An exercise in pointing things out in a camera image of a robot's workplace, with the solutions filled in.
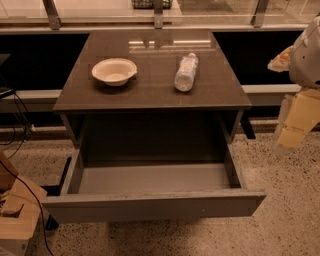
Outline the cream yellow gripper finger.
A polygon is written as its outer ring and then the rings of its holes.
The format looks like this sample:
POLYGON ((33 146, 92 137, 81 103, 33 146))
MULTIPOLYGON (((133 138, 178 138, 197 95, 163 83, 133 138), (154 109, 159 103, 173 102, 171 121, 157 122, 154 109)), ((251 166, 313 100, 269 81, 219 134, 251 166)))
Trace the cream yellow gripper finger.
POLYGON ((284 72, 289 70, 292 46, 287 47, 272 59, 267 68, 274 72, 284 72))

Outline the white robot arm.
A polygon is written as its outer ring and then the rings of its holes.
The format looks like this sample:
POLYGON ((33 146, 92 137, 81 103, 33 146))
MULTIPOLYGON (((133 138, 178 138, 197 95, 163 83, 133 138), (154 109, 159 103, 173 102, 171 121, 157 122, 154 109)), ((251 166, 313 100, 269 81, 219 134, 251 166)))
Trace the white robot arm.
POLYGON ((273 149, 287 154, 320 123, 320 15, 267 68, 288 71, 290 80, 301 87, 294 96, 285 95, 274 133, 273 149))

